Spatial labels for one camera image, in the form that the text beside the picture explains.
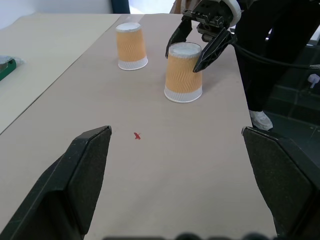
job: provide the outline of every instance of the table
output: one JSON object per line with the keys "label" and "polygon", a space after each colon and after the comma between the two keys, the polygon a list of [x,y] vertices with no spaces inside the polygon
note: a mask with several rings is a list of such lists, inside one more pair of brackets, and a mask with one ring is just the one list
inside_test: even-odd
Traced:
{"label": "table", "polygon": [[[136,71],[117,66],[115,27],[126,18],[0,135],[0,230],[73,138],[111,125],[103,186],[86,240],[172,239],[186,231],[205,238],[240,238],[252,231],[274,236],[241,136],[251,121],[234,49],[228,47],[203,72],[198,100],[174,103],[164,95],[165,49],[181,16],[140,20],[149,63]],[[195,29],[188,40],[205,45]]]}
{"label": "table", "polygon": [[36,13],[0,30],[0,55],[26,61],[0,81],[0,134],[119,16]]}

